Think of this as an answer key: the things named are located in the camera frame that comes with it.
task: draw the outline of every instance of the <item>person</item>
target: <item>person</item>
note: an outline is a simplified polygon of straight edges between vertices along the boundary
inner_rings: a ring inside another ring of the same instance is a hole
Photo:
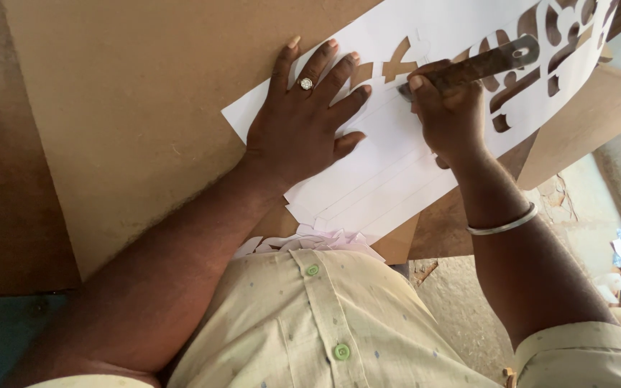
[[[5,386],[497,386],[465,366],[414,288],[375,258],[302,249],[230,262],[281,195],[365,137],[335,131],[370,86],[330,106],[358,53],[319,82],[338,50],[325,42],[299,77],[315,87],[288,90],[298,41],[275,62],[241,161],[94,274]],[[440,94],[423,77],[448,63],[409,75],[413,112],[459,182],[478,279],[515,349],[519,386],[621,387],[621,327],[488,152],[481,84]]]

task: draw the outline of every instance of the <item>button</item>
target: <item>button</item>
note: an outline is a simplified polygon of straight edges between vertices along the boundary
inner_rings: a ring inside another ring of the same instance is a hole
[[[318,271],[320,271],[320,268],[318,268],[318,266],[315,264],[311,265],[308,269],[306,269],[306,273],[310,276],[315,276]]]
[[[344,361],[349,358],[349,347],[345,344],[337,345],[335,347],[335,357],[340,361]]]

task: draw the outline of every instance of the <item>bangle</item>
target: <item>bangle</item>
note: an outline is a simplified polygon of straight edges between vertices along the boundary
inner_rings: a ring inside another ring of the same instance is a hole
[[[530,202],[530,209],[526,212],[520,219],[510,222],[507,225],[498,226],[497,228],[489,228],[489,229],[476,229],[470,226],[467,226],[466,229],[472,235],[492,235],[492,234],[501,234],[502,232],[506,232],[509,229],[514,229],[517,226],[526,224],[530,221],[531,218],[534,218],[535,215],[538,214],[538,208],[535,207],[533,202]]]

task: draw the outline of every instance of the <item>cutting knife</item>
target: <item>cutting knife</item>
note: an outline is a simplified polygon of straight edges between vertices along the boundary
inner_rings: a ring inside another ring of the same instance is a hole
[[[424,77],[429,79],[437,90],[444,92],[455,86],[528,66],[538,60],[539,54],[538,40],[533,35],[527,34],[475,57],[426,73]],[[398,86],[397,90],[406,101],[413,102],[408,83]]]

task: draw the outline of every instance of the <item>shirt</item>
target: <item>shirt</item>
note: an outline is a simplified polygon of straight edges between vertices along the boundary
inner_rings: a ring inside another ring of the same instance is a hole
[[[519,387],[621,387],[621,327],[540,331],[513,369]],[[34,387],[99,385],[147,386],[87,375]],[[465,366],[399,273],[358,252],[302,249],[229,264],[167,388],[433,386],[499,385]]]

